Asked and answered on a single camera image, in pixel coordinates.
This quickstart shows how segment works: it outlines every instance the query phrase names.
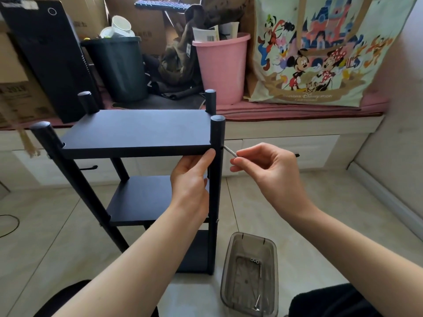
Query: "black pants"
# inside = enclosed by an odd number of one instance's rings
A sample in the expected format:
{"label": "black pants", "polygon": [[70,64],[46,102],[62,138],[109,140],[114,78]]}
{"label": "black pants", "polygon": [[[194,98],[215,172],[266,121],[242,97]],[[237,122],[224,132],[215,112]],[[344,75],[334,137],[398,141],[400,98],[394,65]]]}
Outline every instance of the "black pants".
{"label": "black pants", "polygon": [[[66,302],[71,299],[77,292],[88,284],[90,280],[83,280],[71,286],[68,286],[62,289],[60,292],[56,293],[53,297],[49,299],[48,302],[41,307],[40,310],[34,315],[34,317],[51,317],[57,310],[59,310]],[[151,317],[159,317],[159,311],[154,310]]]}
{"label": "black pants", "polygon": [[312,290],[295,296],[289,317],[382,317],[351,284]]}

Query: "transparent gray plastic bin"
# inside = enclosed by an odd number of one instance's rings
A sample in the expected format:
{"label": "transparent gray plastic bin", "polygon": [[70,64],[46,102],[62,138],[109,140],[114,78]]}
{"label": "transparent gray plastic bin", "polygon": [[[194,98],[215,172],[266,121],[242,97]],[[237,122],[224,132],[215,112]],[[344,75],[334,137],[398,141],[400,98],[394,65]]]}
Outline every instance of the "transparent gray plastic bin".
{"label": "transparent gray plastic bin", "polygon": [[220,298],[243,314],[278,315],[278,256],[272,240],[243,232],[230,237]]}

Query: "disney shopping bag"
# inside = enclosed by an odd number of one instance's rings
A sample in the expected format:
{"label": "disney shopping bag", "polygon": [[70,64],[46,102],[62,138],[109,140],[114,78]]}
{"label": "disney shopping bag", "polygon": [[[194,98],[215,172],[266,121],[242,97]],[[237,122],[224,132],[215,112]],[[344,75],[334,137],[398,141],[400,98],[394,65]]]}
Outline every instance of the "disney shopping bag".
{"label": "disney shopping bag", "polygon": [[249,0],[249,101],[359,106],[416,0]]}

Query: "black cable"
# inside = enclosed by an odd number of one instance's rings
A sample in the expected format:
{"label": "black cable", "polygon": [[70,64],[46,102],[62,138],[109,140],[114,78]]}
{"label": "black cable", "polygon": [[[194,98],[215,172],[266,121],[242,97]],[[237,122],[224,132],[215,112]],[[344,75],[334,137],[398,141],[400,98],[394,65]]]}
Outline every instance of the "black cable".
{"label": "black cable", "polygon": [[12,215],[0,215],[0,217],[2,217],[2,216],[9,216],[9,217],[15,218],[18,221],[18,225],[12,231],[8,232],[7,234],[4,234],[3,236],[0,236],[0,238],[7,236],[8,234],[13,233],[16,229],[18,229],[19,224],[21,223],[18,217],[15,217],[15,216],[12,216]]}

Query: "dark green trash can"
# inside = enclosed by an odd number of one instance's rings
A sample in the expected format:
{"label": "dark green trash can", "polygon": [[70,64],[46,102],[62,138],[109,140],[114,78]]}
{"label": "dark green trash can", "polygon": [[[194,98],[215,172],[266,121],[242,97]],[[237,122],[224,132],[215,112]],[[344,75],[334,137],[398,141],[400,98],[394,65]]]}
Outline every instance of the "dark green trash can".
{"label": "dark green trash can", "polygon": [[114,102],[148,96],[140,37],[111,37],[81,42]]}

